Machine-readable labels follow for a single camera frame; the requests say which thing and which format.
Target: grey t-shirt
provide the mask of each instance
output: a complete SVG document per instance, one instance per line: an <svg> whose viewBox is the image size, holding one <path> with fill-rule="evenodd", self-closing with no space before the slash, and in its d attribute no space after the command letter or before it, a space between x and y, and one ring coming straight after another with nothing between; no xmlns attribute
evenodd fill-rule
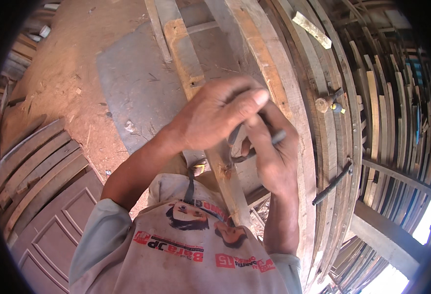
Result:
<svg viewBox="0 0 431 294"><path fill-rule="evenodd" d="M150 185L149 207L134 221L111 199L99 201L73 255L71 293L219 292L240 285L254 293L301 293L298 257L267 255L247 228L229 228L220 195L198 182L193 205L181 202L187 186L183 175L158 175ZM198 279L182 288L180 281L195 273ZM149 280L152 288L145 286Z"/></svg>

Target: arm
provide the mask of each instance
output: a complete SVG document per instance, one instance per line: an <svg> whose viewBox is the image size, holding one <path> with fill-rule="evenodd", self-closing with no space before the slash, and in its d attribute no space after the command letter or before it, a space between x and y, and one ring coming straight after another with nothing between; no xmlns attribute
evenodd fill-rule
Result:
<svg viewBox="0 0 431 294"><path fill-rule="evenodd" d="M173 156L216 145L268 99L268 92L247 76L206 83L170 124L113 172L101 199L110 198L129 211Z"/></svg>
<svg viewBox="0 0 431 294"><path fill-rule="evenodd" d="M254 146L258 176L271 192L263 242L268 254L295 255L299 246L298 133L274 103L267 103L260 114L269 126L259 115L246 120L248 139L241 152L245 155ZM270 131L280 129L286 131L286 138L273 146Z"/></svg>

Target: person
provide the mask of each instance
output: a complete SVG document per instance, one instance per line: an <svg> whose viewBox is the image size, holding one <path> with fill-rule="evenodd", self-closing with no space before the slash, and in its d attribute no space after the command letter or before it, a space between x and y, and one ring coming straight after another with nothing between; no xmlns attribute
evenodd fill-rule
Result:
<svg viewBox="0 0 431 294"><path fill-rule="evenodd" d="M183 150L206 150L239 125L271 192L263 245L234 228L213 171L193 178ZM286 137L272 145L271 133ZM298 134L248 76L206 83L174 119L107 180L73 255L71 293L301 293ZM130 209L149 188L148 207Z"/></svg>

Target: wooden door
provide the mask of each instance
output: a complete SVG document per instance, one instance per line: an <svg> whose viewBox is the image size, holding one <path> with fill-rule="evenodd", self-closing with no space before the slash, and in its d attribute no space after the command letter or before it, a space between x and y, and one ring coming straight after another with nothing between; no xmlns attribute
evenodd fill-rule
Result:
<svg viewBox="0 0 431 294"><path fill-rule="evenodd" d="M54 198L19 235L15 262L37 294L68 293L68 272L103 185L93 171Z"/></svg>

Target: foot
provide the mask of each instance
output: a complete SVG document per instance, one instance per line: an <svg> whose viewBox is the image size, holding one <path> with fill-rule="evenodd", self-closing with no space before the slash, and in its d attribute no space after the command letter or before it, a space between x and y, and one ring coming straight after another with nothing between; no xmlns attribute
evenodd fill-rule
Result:
<svg viewBox="0 0 431 294"><path fill-rule="evenodd" d="M209 162L207 161L207 159L203 158L193 163L190 170L194 173L194 176L198 176L201 173L211 170L211 168L209 166Z"/></svg>

